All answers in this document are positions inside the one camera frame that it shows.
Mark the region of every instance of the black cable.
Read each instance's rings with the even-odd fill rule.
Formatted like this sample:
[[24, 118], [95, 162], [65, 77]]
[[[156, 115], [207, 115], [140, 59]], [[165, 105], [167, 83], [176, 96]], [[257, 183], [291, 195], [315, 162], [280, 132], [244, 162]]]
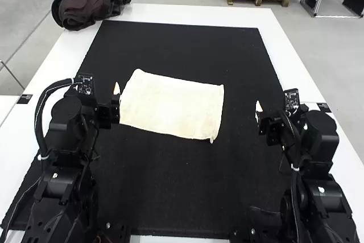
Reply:
[[24, 198], [24, 196], [25, 196], [25, 194], [26, 194], [26, 193], [28, 193], [28, 192], [29, 192], [29, 191], [31, 191], [31, 190], [32, 190], [35, 186], [37, 186], [37, 184], [38, 184], [39, 180], [40, 180], [40, 178], [38, 178], [38, 179], [36, 180], [36, 182], [32, 184], [32, 186], [30, 186], [28, 189], [26, 189], [26, 190], [23, 192], [23, 194], [22, 194], [22, 196], [20, 197], [20, 199], [18, 200], [18, 202], [15, 204], [14, 210], [13, 210], [13, 212], [11, 213], [11, 216], [10, 216], [10, 218], [9, 218], [9, 221], [7, 222], [5, 229], [4, 229], [4, 230], [2, 231], [2, 233], [1, 233], [1, 236], [0, 236], [0, 243], [5, 243], [5, 241], [6, 241], [6, 236], [7, 236], [7, 233], [8, 233], [8, 231], [9, 231], [9, 227], [10, 227], [10, 225], [11, 225], [12, 221], [13, 221], [13, 218], [14, 218], [14, 216], [15, 216], [16, 211], [18, 210], [18, 206], [19, 206], [20, 202], [22, 201], [22, 199]]
[[324, 225], [324, 227], [326, 228], [326, 230], [329, 230], [334, 236], [336, 236], [336, 238], [340, 241], [340, 243], [344, 243], [342, 238], [330, 226]]
[[73, 79], [65, 79], [61, 81], [57, 81], [50, 86], [48, 86], [43, 93], [40, 95], [36, 109], [35, 109], [35, 117], [34, 117], [34, 131], [35, 137], [39, 145], [40, 155], [42, 157], [46, 157], [48, 155], [48, 146], [46, 143], [46, 139], [43, 134], [43, 126], [42, 126], [42, 113], [44, 106], [46, 105], [46, 101], [49, 96], [54, 93], [56, 90], [64, 87], [69, 87], [72, 84], [76, 84]]
[[302, 238], [302, 226], [301, 226], [301, 217], [300, 217], [300, 210], [298, 205], [298, 198], [297, 198], [297, 181], [300, 179], [299, 174], [299, 164], [300, 164], [300, 158], [301, 158], [301, 136], [297, 130], [297, 128], [291, 123], [285, 112], [282, 110], [279, 112], [279, 115], [283, 121], [283, 123], [288, 127], [292, 134], [293, 138], [295, 140], [295, 146], [296, 146], [296, 156], [292, 163], [292, 178], [291, 178], [291, 199], [292, 199], [292, 209], [293, 209], [293, 216], [295, 219], [296, 224], [296, 232], [297, 232], [297, 243], [300, 243], [300, 239]]

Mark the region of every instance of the black mat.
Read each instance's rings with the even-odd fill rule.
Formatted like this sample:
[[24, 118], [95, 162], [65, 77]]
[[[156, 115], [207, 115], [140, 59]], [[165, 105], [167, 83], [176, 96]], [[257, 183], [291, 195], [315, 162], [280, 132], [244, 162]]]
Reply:
[[280, 148], [258, 136], [254, 110], [256, 100], [281, 108], [283, 94], [258, 30], [105, 21], [79, 72], [94, 75], [107, 102], [115, 81], [123, 89], [137, 68], [224, 84], [221, 128], [212, 145], [123, 125], [102, 131], [92, 164], [100, 216], [124, 219], [137, 234], [226, 238], [246, 224], [248, 206], [279, 210], [289, 178], [278, 174]]

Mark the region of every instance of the metal frame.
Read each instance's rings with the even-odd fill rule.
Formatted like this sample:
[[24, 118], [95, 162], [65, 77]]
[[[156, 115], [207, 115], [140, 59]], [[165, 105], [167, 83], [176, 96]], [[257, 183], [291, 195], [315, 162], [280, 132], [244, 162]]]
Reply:
[[306, 4], [305, 0], [300, 1], [303, 8], [305, 8], [305, 10], [307, 10], [307, 12], [312, 17], [317, 17], [317, 18], [362, 18], [362, 16], [357, 16], [357, 15], [355, 15], [355, 16], [354, 15], [353, 16], [347, 16], [347, 15], [317, 15], [317, 13], [319, 11], [319, 8], [320, 8], [320, 5], [321, 5], [321, 2], [322, 2], [322, 0], [316, 0], [315, 7], [312, 9], [310, 6], [308, 6]]
[[6, 68], [7, 71], [9, 71], [10, 75], [15, 79], [15, 81], [22, 87], [23, 90], [25, 90], [25, 87], [22, 85], [22, 83], [18, 80], [18, 78], [15, 77], [15, 75], [11, 72], [11, 70], [7, 67], [7, 65], [0, 60], [0, 63]]

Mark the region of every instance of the cable tie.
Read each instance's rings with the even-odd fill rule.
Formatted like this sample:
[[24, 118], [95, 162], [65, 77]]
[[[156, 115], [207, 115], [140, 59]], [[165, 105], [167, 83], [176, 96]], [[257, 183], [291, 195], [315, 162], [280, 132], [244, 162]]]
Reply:
[[300, 171], [300, 167], [296, 168], [293, 166], [293, 163], [291, 163], [291, 169], [296, 171], [296, 172], [299, 172]]
[[48, 156], [42, 156], [42, 155], [38, 155], [38, 157], [37, 157], [37, 159], [39, 160], [39, 161], [41, 161], [41, 160], [46, 160], [46, 159], [48, 159], [49, 158], [49, 155]]

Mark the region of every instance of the white table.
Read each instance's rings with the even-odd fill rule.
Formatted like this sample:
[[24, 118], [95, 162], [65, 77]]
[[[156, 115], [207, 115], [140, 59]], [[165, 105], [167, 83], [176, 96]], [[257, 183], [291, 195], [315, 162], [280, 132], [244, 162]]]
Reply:
[[[132, 4], [113, 20], [259, 28], [282, 88], [298, 88], [301, 102], [308, 103], [312, 109], [317, 108], [313, 103], [325, 102], [270, 9]], [[25, 93], [33, 94], [33, 98], [27, 105], [15, 105], [0, 127], [0, 219], [4, 217], [38, 150], [33, 123], [41, 92], [56, 80], [75, 76], [100, 25], [101, 22], [98, 22], [86, 30], [62, 34], [25, 90]], [[47, 101], [43, 114], [44, 133], [51, 120], [51, 108], [64, 92], [58, 90]], [[364, 240], [364, 166], [339, 124], [338, 133], [340, 144], [331, 173], [349, 201], [359, 237]], [[22, 234], [10, 233], [11, 242], [19, 242]], [[132, 236], [132, 242], [172, 241], [210, 243], [221, 240]]]
[[0, 95], [0, 126], [18, 101], [19, 96]]

